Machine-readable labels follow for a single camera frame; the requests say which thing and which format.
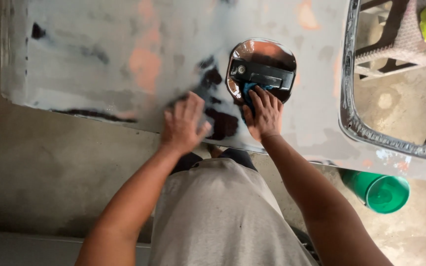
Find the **painted metal surface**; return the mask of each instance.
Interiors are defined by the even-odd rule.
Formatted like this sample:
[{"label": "painted metal surface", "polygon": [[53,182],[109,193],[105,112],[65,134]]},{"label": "painted metal surface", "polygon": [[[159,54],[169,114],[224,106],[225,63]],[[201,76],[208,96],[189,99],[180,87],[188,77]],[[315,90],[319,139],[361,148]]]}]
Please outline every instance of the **painted metal surface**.
[{"label": "painted metal surface", "polygon": [[282,133],[300,154],[426,180],[426,159],[357,142],[340,127],[358,0],[4,3],[1,90],[15,104],[160,132],[163,109],[192,90],[213,125],[207,142],[264,153],[225,82],[232,50],[264,38],[297,61]]}]

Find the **microfiber cloth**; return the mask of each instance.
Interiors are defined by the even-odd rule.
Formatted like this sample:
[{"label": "microfiber cloth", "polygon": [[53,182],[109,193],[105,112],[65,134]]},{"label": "microfiber cloth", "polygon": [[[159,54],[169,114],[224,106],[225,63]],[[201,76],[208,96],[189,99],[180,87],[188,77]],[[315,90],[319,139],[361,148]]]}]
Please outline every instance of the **microfiber cloth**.
[{"label": "microfiber cloth", "polygon": [[256,117],[256,111],[254,109],[254,105],[252,103],[252,99],[251,96],[249,96],[249,90],[250,89],[254,89],[254,86],[259,86],[261,87],[263,90],[267,90],[267,89],[272,89],[274,87],[270,86],[270,85],[264,85],[264,84],[257,84],[257,83],[244,83],[244,87],[243,87],[243,97],[244,97],[244,103],[249,106],[249,108],[252,111],[252,117]]}]

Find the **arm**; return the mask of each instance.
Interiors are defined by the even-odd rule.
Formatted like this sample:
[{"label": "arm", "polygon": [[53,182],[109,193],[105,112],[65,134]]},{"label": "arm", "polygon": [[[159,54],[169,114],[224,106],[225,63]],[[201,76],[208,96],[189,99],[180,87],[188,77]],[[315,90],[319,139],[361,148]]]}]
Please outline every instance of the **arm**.
[{"label": "arm", "polygon": [[157,152],[129,178],[98,218],[81,247],[76,266],[133,266],[136,241],[155,207],[162,186],[181,156],[211,129],[197,130],[204,101],[190,93],[165,112],[165,129]]},{"label": "arm", "polygon": [[256,92],[250,91],[256,117],[244,107],[248,129],[269,153],[299,206],[323,265],[392,265],[346,198],[280,135],[282,103],[268,91]]}]

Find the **concrete floor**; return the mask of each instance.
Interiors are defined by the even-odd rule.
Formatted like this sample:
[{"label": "concrete floor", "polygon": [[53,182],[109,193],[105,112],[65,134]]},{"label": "concrete floor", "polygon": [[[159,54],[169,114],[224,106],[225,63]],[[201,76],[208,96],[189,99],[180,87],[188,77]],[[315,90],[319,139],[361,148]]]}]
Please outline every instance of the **concrete floor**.
[{"label": "concrete floor", "polygon": [[[426,68],[357,82],[355,98],[370,126],[414,142],[425,138]],[[158,141],[153,133],[15,106],[0,96],[0,231],[83,237]],[[209,158],[204,149],[196,152]],[[286,220],[304,228],[270,158],[252,159]],[[317,168],[352,203],[395,265],[426,265],[426,182],[410,179],[406,206],[379,215],[343,186],[337,169]],[[142,240],[149,241],[148,235]]]}]

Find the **person's left hand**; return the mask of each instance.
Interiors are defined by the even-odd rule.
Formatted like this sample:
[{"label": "person's left hand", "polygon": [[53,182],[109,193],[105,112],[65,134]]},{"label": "person's left hand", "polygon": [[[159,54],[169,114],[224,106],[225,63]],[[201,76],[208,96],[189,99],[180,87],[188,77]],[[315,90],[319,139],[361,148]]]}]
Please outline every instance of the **person's left hand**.
[{"label": "person's left hand", "polygon": [[161,147],[178,152],[181,156],[191,152],[211,129],[208,121],[198,128],[205,101],[189,92],[186,100],[175,103],[173,110],[165,110],[165,126]]}]

